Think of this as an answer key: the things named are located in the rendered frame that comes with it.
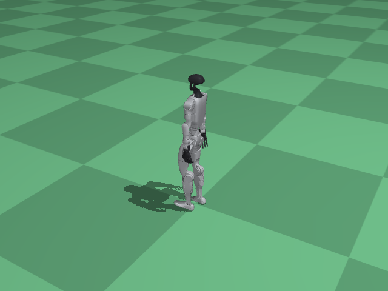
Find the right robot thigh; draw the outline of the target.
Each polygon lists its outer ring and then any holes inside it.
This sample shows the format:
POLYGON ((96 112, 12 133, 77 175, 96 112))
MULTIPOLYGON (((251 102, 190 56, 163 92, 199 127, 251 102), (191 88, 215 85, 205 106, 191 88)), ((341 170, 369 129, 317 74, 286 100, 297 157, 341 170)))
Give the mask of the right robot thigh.
POLYGON ((191 155, 191 159, 194 162, 194 163, 192 163, 193 172, 196 175, 201 175, 203 173, 203 168, 199 164, 200 154, 201 154, 200 146, 203 144, 203 141, 204 141, 204 137, 201 137, 200 144, 198 146, 194 147, 193 152, 190 154, 191 155))

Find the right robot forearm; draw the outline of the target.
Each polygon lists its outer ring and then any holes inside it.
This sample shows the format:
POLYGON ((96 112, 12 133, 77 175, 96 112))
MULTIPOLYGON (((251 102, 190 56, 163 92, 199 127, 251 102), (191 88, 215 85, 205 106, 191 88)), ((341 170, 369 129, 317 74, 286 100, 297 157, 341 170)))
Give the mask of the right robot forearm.
POLYGON ((203 125, 199 127, 199 128, 200 128, 200 131, 201 131, 201 134, 202 134, 202 133, 205 133, 205 120, 206 120, 206 114, 205 114, 205 117, 204 117, 203 125))

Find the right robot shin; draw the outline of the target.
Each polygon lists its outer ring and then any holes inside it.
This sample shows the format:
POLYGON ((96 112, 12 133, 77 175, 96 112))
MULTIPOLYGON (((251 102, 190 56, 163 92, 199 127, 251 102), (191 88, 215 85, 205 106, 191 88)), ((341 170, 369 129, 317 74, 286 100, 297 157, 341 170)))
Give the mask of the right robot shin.
POLYGON ((200 198, 202 197, 202 187, 204 185, 204 167, 202 166, 203 168, 203 173, 201 175, 195 175, 194 177, 194 184, 196 186, 196 194, 197 194, 197 198, 200 198))

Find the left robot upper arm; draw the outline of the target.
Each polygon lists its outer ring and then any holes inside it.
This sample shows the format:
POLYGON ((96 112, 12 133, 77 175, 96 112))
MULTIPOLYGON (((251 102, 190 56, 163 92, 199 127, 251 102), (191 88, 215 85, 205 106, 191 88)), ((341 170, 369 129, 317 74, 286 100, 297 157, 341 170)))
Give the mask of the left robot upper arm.
POLYGON ((189 129, 191 128, 192 125, 192 110, 194 108, 194 100, 188 99, 184 103, 184 118, 185 118, 185 123, 187 124, 189 129))

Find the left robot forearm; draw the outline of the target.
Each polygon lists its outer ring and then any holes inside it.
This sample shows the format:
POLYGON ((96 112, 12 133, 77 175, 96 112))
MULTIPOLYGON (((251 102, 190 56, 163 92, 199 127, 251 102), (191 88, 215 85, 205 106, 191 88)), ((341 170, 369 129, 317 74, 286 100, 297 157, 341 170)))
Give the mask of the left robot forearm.
POLYGON ((188 150, 187 146, 190 145, 190 130, 187 124, 182 125, 182 133, 183 133, 183 149, 188 150))

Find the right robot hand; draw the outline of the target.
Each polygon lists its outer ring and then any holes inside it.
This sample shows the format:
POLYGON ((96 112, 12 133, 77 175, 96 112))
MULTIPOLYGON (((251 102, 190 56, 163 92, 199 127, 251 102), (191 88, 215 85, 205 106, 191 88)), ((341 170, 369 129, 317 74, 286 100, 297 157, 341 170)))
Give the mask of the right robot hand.
MULTIPOLYGON (((201 131, 199 130, 199 132, 201 132, 201 131)), ((205 134, 206 134, 206 130, 205 130, 205 133, 202 133, 202 134, 201 134, 201 136, 204 137, 204 146, 206 147, 206 144, 207 144, 207 137, 206 137, 205 134), (206 141, 206 144, 205 144, 205 141, 206 141)), ((208 146, 208 144, 207 144, 207 146, 208 146)), ((201 145, 200 145, 200 147, 201 147, 201 145)), ((202 144, 202 147, 203 147, 203 144, 202 144)), ((204 147, 203 147, 203 148, 204 148, 204 147)))

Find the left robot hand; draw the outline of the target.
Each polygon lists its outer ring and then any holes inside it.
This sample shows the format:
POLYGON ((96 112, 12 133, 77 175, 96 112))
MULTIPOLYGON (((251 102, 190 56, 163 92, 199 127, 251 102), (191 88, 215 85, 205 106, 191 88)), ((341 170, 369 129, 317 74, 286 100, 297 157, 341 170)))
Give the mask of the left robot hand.
POLYGON ((189 153, 189 151, 190 151, 190 145, 187 146, 187 149, 188 149, 188 150, 183 149, 184 152, 183 152, 182 158, 183 158, 184 161, 187 162, 187 163, 194 163, 194 162, 192 161, 191 155, 190 155, 190 153, 189 153))

